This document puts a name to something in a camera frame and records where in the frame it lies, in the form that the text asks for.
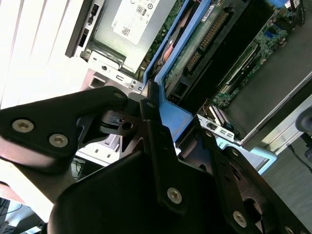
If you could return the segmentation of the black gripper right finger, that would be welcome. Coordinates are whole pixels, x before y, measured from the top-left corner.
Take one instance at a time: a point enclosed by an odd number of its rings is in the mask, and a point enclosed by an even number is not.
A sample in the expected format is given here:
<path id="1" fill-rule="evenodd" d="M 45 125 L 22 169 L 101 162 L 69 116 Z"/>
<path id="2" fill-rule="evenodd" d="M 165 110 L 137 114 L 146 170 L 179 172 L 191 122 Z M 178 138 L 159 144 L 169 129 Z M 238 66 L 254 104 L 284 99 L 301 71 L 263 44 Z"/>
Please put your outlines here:
<path id="1" fill-rule="evenodd" d="M 217 146 L 215 136 L 192 120 L 200 144 L 197 155 L 210 159 L 222 214 L 235 234 L 307 234 L 309 230 L 234 147 Z"/>

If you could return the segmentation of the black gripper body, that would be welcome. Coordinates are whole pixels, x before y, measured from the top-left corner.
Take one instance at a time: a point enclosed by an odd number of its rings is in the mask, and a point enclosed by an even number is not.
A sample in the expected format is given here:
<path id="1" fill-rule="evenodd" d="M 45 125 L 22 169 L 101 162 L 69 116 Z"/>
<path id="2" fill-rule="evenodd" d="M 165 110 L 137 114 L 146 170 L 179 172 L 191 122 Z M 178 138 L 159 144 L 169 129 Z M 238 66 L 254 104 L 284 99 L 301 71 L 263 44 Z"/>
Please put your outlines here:
<path id="1" fill-rule="evenodd" d="M 217 233 L 219 202 L 212 178 L 185 164 L 181 167 L 189 195 L 183 216 L 159 206 L 150 160 L 137 152 L 66 189 L 54 204 L 48 233 Z"/>

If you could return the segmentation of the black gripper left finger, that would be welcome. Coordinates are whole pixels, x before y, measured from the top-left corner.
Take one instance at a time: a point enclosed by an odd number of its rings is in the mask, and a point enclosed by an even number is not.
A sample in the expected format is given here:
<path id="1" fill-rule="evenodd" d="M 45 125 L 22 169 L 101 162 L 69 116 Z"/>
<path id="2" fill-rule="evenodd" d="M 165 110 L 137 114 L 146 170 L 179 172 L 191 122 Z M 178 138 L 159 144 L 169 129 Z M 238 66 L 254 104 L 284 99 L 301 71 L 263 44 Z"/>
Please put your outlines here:
<path id="1" fill-rule="evenodd" d="M 158 84 L 149 81 L 147 96 L 139 101 L 103 86 L 3 109 L 0 156 L 42 173 L 61 174 L 77 150 L 114 134 L 121 137 L 121 157 L 135 152 L 149 157 L 158 204 L 184 215 L 182 189 L 168 193 L 176 187 L 178 160 L 158 102 Z"/>

